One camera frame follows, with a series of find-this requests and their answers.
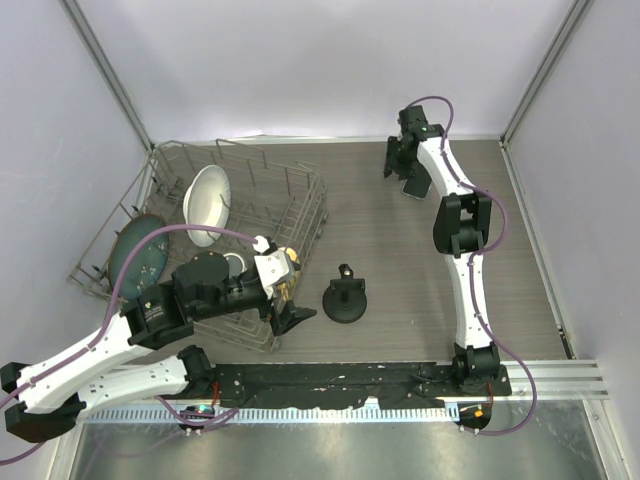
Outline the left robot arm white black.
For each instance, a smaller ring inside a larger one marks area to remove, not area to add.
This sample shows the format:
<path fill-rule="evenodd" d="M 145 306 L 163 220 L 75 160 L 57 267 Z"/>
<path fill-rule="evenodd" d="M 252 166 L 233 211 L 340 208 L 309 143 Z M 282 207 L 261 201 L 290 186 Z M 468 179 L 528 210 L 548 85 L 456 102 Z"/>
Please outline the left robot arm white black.
<path fill-rule="evenodd" d="M 279 285 L 289 282 L 298 268 L 288 254 L 276 250 L 256 256 L 234 276 L 223 255 L 198 253 L 168 281 L 117 308 L 106 328 L 48 360 L 3 366 L 1 387 L 16 396 L 4 412 L 7 432 L 40 444 L 111 405 L 154 396 L 205 397 L 214 369 L 195 345 L 147 367 L 124 371 L 121 366 L 193 335 L 202 320 L 233 313 L 255 310 L 276 335 L 288 332 L 317 313 L 291 300 L 276 300 Z"/>

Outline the black phone stand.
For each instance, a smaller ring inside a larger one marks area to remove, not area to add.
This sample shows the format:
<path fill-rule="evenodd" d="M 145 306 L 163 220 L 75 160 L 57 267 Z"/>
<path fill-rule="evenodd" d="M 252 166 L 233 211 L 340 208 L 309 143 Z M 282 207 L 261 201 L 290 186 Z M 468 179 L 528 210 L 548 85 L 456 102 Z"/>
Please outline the black phone stand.
<path fill-rule="evenodd" d="M 346 325 L 356 322 L 366 312 L 366 281 L 356 278 L 346 263 L 341 264 L 338 270 L 340 277 L 332 279 L 323 293 L 322 307 L 332 321 Z"/>

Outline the black smartphone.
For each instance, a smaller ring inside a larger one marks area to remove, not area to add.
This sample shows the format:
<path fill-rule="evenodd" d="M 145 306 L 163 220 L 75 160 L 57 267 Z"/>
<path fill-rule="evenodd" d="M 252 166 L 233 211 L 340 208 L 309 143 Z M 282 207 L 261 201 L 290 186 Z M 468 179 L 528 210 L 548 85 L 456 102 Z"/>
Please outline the black smartphone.
<path fill-rule="evenodd" d="M 431 177 L 427 172 L 418 172 L 405 180 L 402 193 L 417 200 L 424 200 L 431 187 Z"/>

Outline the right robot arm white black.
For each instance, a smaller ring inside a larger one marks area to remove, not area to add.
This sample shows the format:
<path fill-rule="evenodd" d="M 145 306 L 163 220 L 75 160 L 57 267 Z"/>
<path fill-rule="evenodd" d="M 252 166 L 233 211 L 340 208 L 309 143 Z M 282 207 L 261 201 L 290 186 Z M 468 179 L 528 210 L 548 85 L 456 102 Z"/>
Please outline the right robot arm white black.
<path fill-rule="evenodd" d="M 398 123 L 400 133 L 387 140 L 384 176 L 397 175 L 403 194 L 414 199 L 424 199 L 432 188 L 439 195 L 433 241 L 448 267 L 457 323 L 450 381 L 472 395 L 496 379 L 500 368 L 483 285 L 493 201 L 470 182 L 446 128 L 430 123 L 421 105 L 400 110 Z"/>

